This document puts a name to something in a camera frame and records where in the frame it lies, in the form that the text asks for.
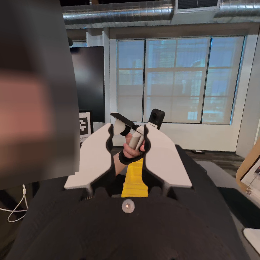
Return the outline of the large black screen panel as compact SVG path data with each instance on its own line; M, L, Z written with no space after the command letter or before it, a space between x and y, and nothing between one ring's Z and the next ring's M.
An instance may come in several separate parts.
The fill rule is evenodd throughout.
M104 49L70 48L79 110L92 110L93 122L105 122Z

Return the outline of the large paned window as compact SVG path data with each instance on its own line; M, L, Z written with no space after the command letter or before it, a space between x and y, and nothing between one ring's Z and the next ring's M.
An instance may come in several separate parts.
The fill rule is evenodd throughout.
M153 109L166 123L229 125L243 36L116 42L117 112L147 122Z

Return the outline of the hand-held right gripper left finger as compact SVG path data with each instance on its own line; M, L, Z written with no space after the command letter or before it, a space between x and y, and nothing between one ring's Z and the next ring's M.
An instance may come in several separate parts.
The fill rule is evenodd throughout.
M68 176L65 190L85 189L90 197L96 197L100 190L106 193L116 178L112 138L113 124L108 123L83 142L79 171Z

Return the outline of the yellow plastic bin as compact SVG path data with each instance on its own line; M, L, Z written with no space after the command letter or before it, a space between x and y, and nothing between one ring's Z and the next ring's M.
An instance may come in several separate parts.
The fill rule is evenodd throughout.
M143 158L132 162L127 167L121 197L148 197L148 187L142 180Z

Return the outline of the black flat mat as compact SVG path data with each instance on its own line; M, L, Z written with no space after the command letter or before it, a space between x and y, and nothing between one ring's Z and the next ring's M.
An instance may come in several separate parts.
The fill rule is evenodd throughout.
M245 228L260 229L260 209L234 188L218 187L231 212Z

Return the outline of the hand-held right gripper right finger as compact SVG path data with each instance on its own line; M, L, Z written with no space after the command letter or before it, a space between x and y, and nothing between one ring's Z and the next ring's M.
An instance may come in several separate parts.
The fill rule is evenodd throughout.
M159 187L166 196L172 187L191 188L192 183L174 142L150 124L144 126L145 154L142 180L148 187Z

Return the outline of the person's left hand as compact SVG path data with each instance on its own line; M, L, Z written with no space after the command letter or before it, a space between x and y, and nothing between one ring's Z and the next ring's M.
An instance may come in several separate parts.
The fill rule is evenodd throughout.
M141 146L137 150L135 150L133 148L130 148L129 146L131 138L131 133L128 133L125 136L126 143L123 145L123 150L119 153L119 161L124 165L129 165L142 159L145 153L145 141L143 141Z

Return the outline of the instruction poster on wooden board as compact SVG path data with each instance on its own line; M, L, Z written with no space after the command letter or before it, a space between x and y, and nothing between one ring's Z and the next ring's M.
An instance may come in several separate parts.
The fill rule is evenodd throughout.
M247 194L248 193L248 186L241 182L241 179L244 177L244 175L252 168L252 166L258 161L260 156L260 139L258 138L256 144L252 148L252 150L249 152L249 154L244 159L243 163L239 167L239 169L236 172L236 182L241 188L241 190Z

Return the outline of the white air vent grille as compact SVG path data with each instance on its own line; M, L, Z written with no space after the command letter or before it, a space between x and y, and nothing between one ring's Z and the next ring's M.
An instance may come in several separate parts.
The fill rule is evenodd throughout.
M177 10L217 7L218 0L178 0Z

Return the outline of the black white marker sign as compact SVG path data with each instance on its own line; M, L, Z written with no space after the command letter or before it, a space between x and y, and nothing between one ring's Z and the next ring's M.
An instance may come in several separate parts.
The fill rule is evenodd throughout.
M80 145L94 132L92 110L79 110Z

